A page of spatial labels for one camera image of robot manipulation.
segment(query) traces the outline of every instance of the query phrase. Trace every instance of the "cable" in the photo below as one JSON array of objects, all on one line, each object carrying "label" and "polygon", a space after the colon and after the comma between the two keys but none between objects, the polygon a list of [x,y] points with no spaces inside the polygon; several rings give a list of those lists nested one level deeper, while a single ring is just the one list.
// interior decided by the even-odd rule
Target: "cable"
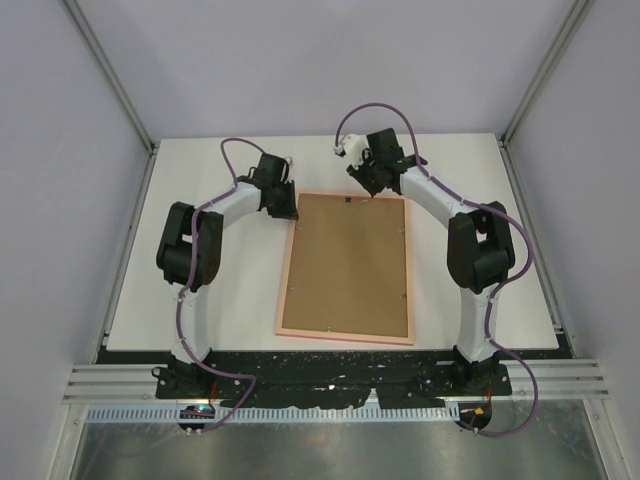
[{"label": "cable", "polygon": [[433,183],[435,185],[437,185],[442,191],[444,191],[445,193],[449,194],[451,197],[453,197],[457,201],[463,203],[464,205],[467,205],[468,207],[484,210],[485,212],[491,213],[493,215],[496,215],[496,216],[506,220],[510,225],[512,225],[518,231],[518,233],[522,236],[525,244],[527,245],[527,260],[526,260],[524,266],[522,267],[522,269],[520,269],[520,271],[518,273],[516,273],[515,275],[513,275],[512,277],[507,278],[504,282],[499,283],[498,286],[496,288],[494,288],[491,291],[491,293],[489,294],[489,303],[487,304],[487,310],[485,312],[485,318],[484,318],[484,336],[489,341],[489,343],[491,345],[493,345],[496,349],[504,352],[506,355],[510,356],[511,358],[516,360],[518,363],[520,363],[520,365],[522,365],[522,367],[529,374],[529,377],[531,377],[531,383],[533,384],[533,405],[531,406],[531,412],[529,413],[529,416],[527,417],[527,419],[520,426],[518,426],[518,427],[516,427],[516,428],[514,428],[512,430],[507,430],[505,432],[491,432],[491,431],[485,431],[485,430],[475,430],[473,427],[471,427],[471,425],[468,425],[468,424],[466,424],[464,422],[460,422],[468,430],[474,431],[478,435],[482,435],[482,436],[485,436],[485,437],[506,437],[506,436],[514,435],[514,434],[516,434],[518,432],[521,432],[522,430],[524,430],[531,423],[531,421],[533,420],[533,418],[535,417],[535,415],[536,415],[536,413],[538,411],[538,396],[539,396],[538,395],[538,382],[536,380],[536,377],[535,377],[533,371],[531,370],[531,367],[529,367],[529,365],[527,365],[527,363],[522,358],[520,358],[518,355],[516,355],[513,351],[509,350],[508,348],[503,347],[502,345],[500,345],[498,342],[496,342],[491,337],[491,331],[490,331],[489,323],[490,323],[490,320],[491,320],[491,311],[493,309],[492,300],[496,297],[498,292],[500,290],[502,290],[506,285],[510,284],[511,282],[514,282],[514,281],[518,280],[525,273],[527,273],[527,271],[531,268],[531,265],[533,264],[533,244],[531,243],[531,238],[529,238],[529,235],[527,234],[525,229],[518,222],[516,222],[516,220],[514,220],[512,217],[510,217],[506,213],[501,212],[500,210],[496,210],[495,208],[489,207],[487,205],[483,205],[483,204],[479,204],[479,203],[476,203],[476,202],[472,202],[471,200],[467,200],[467,199],[463,198],[461,195],[458,195],[455,191],[453,191],[451,188],[449,188],[447,185],[445,185],[443,182],[441,182],[438,178],[436,178],[435,176],[431,175],[429,173],[429,171],[426,169],[426,167],[424,165],[422,165],[422,162],[420,162],[418,160],[420,158],[420,155],[418,154],[418,141],[417,141],[417,138],[416,138],[415,131],[413,130],[413,127],[411,126],[411,122],[409,122],[409,119],[406,117],[406,115],[404,113],[402,113],[400,110],[398,110],[396,107],[394,107],[392,105],[389,105],[389,104],[386,104],[386,103],[372,102],[372,103],[365,103],[364,105],[360,105],[359,107],[356,107],[353,110],[351,110],[349,113],[347,113],[345,115],[345,117],[342,119],[342,121],[338,125],[338,129],[336,131],[336,136],[335,136],[335,146],[336,147],[339,146],[340,133],[341,133],[342,127],[344,126],[346,121],[354,113],[359,112],[360,110],[364,110],[365,108],[370,108],[370,107],[380,107],[380,108],[385,108],[387,110],[391,110],[392,112],[396,113],[402,119],[402,121],[406,125],[407,130],[409,132],[409,137],[411,138],[411,143],[413,144],[413,151],[415,153],[416,166],[420,169],[420,171],[424,174],[425,177],[427,177],[428,179],[433,181]]},{"label": "cable", "polygon": [[[257,377],[255,375],[244,375],[244,374],[227,373],[227,372],[223,372],[221,370],[216,370],[215,368],[211,368],[208,365],[205,365],[204,363],[202,363],[200,361],[200,359],[198,359],[195,356],[195,354],[193,353],[193,350],[191,349],[191,347],[187,343],[187,340],[184,338],[184,332],[182,330],[182,318],[181,318],[182,303],[184,301],[185,293],[189,290],[189,288],[191,288],[191,285],[193,285],[193,281],[195,279],[195,273],[196,273],[196,263],[197,263],[197,258],[198,258],[198,242],[197,242],[197,240],[198,240],[198,230],[197,230],[197,227],[196,227],[196,223],[197,223],[198,215],[205,208],[209,208],[210,206],[214,205],[215,203],[219,202],[220,200],[223,200],[224,198],[229,197],[238,188],[238,177],[236,176],[236,172],[233,169],[233,166],[231,165],[231,162],[229,161],[229,157],[228,157],[227,152],[225,150],[225,145],[227,143],[230,143],[230,142],[245,143],[247,145],[250,145],[250,146],[254,147],[255,149],[257,149],[258,151],[260,151],[263,154],[266,153],[262,149],[262,147],[260,147],[259,145],[253,143],[252,141],[246,140],[244,138],[230,137],[230,138],[225,138],[222,142],[220,142],[220,151],[222,152],[222,158],[224,158],[224,162],[226,163],[227,168],[229,169],[229,173],[231,173],[231,178],[233,179],[233,187],[230,188],[229,190],[227,190],[226,192],[224,192],[222,195],[217,196],[213,200],[209,200],[208,202],[205,202],[204,204],[200,205],[198,208],[195,209],[195,211],[193,212],[193,216],[191,217],[191,239],[192,239],[191,265],[189,267],[189,278],[187,280],[187,283],[185,284],[185,286],[182,289],[180,289],[180,292],[178,293],[178,305],[176,307],[176,331],[178,332],[178,338],[180,339],[180,343],[182,344],[182,348],[184,348],[184,350],[187,352],[187,355],[189,355],[189,357],[193,360],[193,362],[196,365],[198,365],[200,368],[202,368],[203,370],[205,370],[207,372],[213,373],[214,375],[218,375],[218,376],[225,377],[225,378],[232,378],[232,379],[236,379],[236,380],[251,380],[251,383],[249,384],[249,387],[244,392],[244,394],[242,395],[240,400],[238,400],[238,402],[234,405],[234,407],[231,410],[229,410],[229,412],[224,417],[222,417],[220,420],[218,420],[217,422],[205,426],[202,429],[202,433],[209,432],[211,430],[215,430],[217,428],[220,428],[236,412],[236,410],[238,410],[238,408],[240,408],[244,404],[244,402],[247,400],[247,398],[249,398],[249,395],[253,391],[253,388],[255,387],[256,381],[257,381]],[[197,412],[189,412],[189,413],[198,415]],[[168,441],[172,440],[173,438],[175,438],[177,436],[180,436],[181,433],[182,432],[178,432],[178,433],[174,433],[174,434],[171,434],[171,435],[167,435],[166,437],[161,438],[157,442],[147,446],[146,448],[144,448],[144,449],[142,449],[142,450],[140,450],[138,452],[134,452],[134,453],[121,453],[121,452],[113,452],[111,450],[108,450],[104,445],[105,442],[106,442],[106,434],[105,434],[98,441],[98,445],[96,446],[95,451],[91,455],[91,457],[90,457],[90,459],[89,459],[89,461],[87,463],[87,466],[85,467],[85,470],[84,470],[84,473],[83,473],[81,479],[84,480],[85,478],[88,478],[87,475],[89,474],[89,471],[91,470],[91,467],[93,466],[93,464],[97,460],[98,454],[101,451],[107,453],[108,455],[117,457],[117,458],[135,458],[135,457],[139,457],[141,455],[144,455],[144,454],[150,452],[151,450],[154,450],[155,448],[159,447],[160,445],[163,445],[163,444],[167,443]]]},{"label": "cable", "polygon": [[229,410],[229,412],[227,412],[227,414],[217,422],[205,426],[202,429],[203,432],[209,432],[211,430],[220,428],[236,412],[236,410],[238,410],[238,408],[240,408],[244,404],[244,402],[249,398],[249,395],[251,395],[251,392],[256,386],[256,381],[258,379],[255,375],[223,372],[221,370],[217,370],[215,368],[212,368],[202,363],[200,359],[193,353],[193,350],[187,343],[187,340],[184,336],[184,332],[182,330],[182,303],[184,301],[186,292],[191,288],[191,285],[193,285],[193,281],[196,275],[196,264],[198,263],[198,229],[197,229],[198,215],[200,215],[200,213],[205,208],[209,208],[215,203],[219,202],[220,200],[223,200],[229,197],[230,195],[232,195],[233,192],[235,192],[236,189],[238,188],[238,178],[236,176],[236,172],[233,170],[233,166],[231,165],[231,162],[229,161],[229,157],[227,156],[227,153],[224,148],[225,145],[229,142],[246,143],[247,145],[251,145],[252,147],[256,148],[261,153],[263,154],[265,153],[265,151],[260,146],[244,138],[236,138],[236,137],[225,138],[222,142],[220,142],[220,150],[222,151],[222,156],[224,158],[225,163],[227,164],[229,173],[231,173],[231,177],[233,178],[233,187],[227,190],[222,195],[219,195],[213,200],[209,200],[208,202],[205,202],[199,207],[197,207],[194,210],[193,215],[191,216],[191,265],[189,267],[189,278],[187,279],[187,283],[184,285],[184,287],[180,289],[180,292],[178,293],[178,305],[176,307],[176,331],[178,332],[178,338],[180,339],[180,344],[182,345],[182,348],[184,348],[185,352],[187,352],[187,355],[189,356],[189,358],[193,360],[193,363],[198,365],[204,371],[213,373],[214,375],[217,375],[220,377],[231,378],[234,380],[250,380],[251,383],[249,384],[249,387],[245,390],[242,397],[240,397],[240,400],[238,400],[238,402],[233,406],[233,408],[231,408],[231,410]]}]

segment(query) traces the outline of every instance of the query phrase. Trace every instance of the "white tabletop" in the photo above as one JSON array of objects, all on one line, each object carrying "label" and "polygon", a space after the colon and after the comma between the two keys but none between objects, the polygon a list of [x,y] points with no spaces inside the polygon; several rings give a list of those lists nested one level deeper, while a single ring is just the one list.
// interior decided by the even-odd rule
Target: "white tabletop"
[{"label": "white tabletop", "polygon": [[[163,140],[154,167],[131,258],[120,293],[109,350],[170,350],[175,302],[155,256],[169,207],[176,201],[198,204],[231,183],[218,138]],[[252,138],[267,152],[290,156],[297,189],[364,193],[333,155],[332,137]],[[407,136],[399,136],[411,153]],[[497,142],[490,134],[418,135],[420,154],[430,168],[458,192],[481,202],[498,200],[519,219]],[[238,175],[257,165],[259,153],[229,144]],[[412,347],[276,336],[274,327],[288,222],[266,211],[249,215],[225,230],[222,265],[210,302],[220,318],[209,318],[215,350],[372,350],[449,349],[460,326],[459,288],[446,265],[447,232],[423,209],[411,209],[415,281],[416,342]],[[516,269],[526,248],[512,230]],[[512,348],[557,348],[546,302],[532,268],[500,295],[496,338]]]}]

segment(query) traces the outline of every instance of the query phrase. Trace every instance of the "white wall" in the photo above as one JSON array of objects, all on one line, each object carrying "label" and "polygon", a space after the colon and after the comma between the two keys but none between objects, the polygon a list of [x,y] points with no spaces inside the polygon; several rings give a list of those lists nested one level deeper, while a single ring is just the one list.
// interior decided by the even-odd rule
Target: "white wall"
[{"label": "white wall", "polygon": [[40,479],[144,164],[60,4],[0,2],[0,476]]},{"label": "white wall", "polygon": [[596,1],[514,143],[572,333],[640,454],[640,2]]},{"label": "white wall", "polygon": [[328,134],[369,101],[422,133],[501,132],[571,3],[80,0],[155,139]]}]

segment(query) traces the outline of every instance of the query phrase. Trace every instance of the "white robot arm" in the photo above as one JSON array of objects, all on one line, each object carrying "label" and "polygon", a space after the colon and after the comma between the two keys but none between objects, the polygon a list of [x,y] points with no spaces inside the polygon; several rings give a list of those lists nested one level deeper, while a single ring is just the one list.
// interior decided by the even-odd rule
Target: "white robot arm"
[{"label": "white robot arm", "polygon": [[[436,185],[416,165],[415,156],[404,156],[392,129],[366,137],[347,135],[334,151],[349,161],[347,172],[372,196],[390,188],[416,202],[449,230],[447,265],[460,286],[462,300],[454,350],[469,365],[491,359],[496,348],[485,336],[485,313],[492,301],[489,332],[493,335],[498,296],[490,300],[490,294],[515,263],[506,222],[462,204]],[[490,206],[504,211],[497,202]],[[486,234],[486,239],[479,241],[477,231]]]},{"label": "white robot arm", "polygon": [[[220,267],[222,233],[245,215],[263,208],[273,218],[297,219],[295,186],[288,176],[289,165],[285,159],[264,153],[249,176],[238,178],[233,193],[199,214],[196,274],[191,289],[182,298],[181,325],[187,344],[200,361],[211,350],[207,318],[213,312],[207,311],[207,296]],[[181,202],[172,205],[156,256],[156,264],[163,270],[176,302],[180,301],[180,292],[189,277],[192,245],[184,236],[191,234],[194,211],[193,205]],[[171,353],[182,362],[192,361],[177,332]]]}]

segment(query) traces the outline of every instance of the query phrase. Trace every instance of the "metal floor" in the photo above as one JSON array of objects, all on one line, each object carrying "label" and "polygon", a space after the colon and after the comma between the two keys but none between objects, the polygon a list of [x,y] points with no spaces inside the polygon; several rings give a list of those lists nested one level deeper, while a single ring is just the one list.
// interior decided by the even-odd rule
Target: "metal floor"
[{"label": "metal floor", "polygon": [[[518,425],[530,407],[528,401],[496,402],[490,429]],[[580,400],[541,401],[534,422],[503,439],[475,436],[451,421],[240,424],[176,435],[142,455],[122,457],[176,432],[179,427],[167,423],[85,424],[71,478],[607,478]]]}]

